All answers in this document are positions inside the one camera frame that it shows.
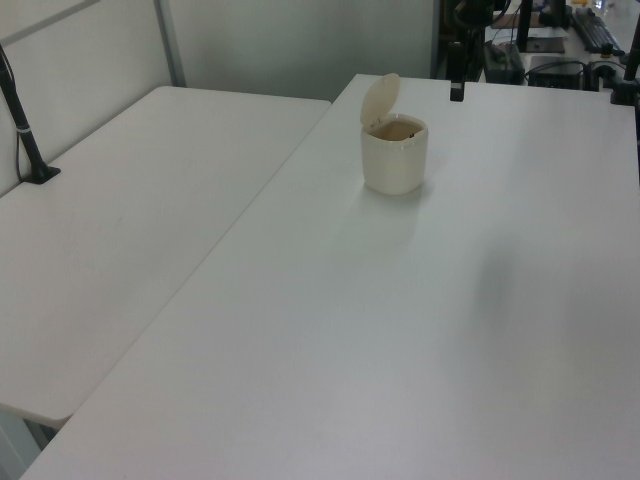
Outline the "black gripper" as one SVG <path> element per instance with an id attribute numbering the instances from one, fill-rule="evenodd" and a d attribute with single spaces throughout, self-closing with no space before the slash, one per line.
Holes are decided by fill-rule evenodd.
<path id="1" fill-rule="evenodd" d="M 460 42 L 448 45 L 448 80 L 451 101 L 464 100 L 464 45 L 478 31 L 483 31 L 494 21 L 494 0 L 456 1 L 452 10 L 454 27 Z"/>

